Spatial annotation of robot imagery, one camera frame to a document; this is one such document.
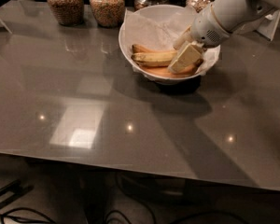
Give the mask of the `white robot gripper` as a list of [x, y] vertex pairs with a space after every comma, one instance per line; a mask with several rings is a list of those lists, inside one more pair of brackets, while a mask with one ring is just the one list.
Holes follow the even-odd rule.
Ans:
[[190, 42], [196, 40], [208, 48], [214, 48], [229, 39], [227, 32], [218, 21], [213, 5], [210, 4], [197, 14], [191, 26], [174, 42], [173, 48], [178, 49], [176, 56], [168, 66], [174, 74], [184, 72], [192, 67], [197, 68], [203, 62], [204, 49]]

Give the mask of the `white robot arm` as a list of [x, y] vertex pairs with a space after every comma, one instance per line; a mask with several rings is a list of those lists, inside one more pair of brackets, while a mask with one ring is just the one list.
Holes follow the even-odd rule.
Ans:
[[193, 43], [217, 47], [244, 24], [275, 10], [280, 10], [280, 0], [215, 0], [196, 15], [190, 28], [174, 42], [177, 54], [168, 70], [178, 74], [201, 59]]

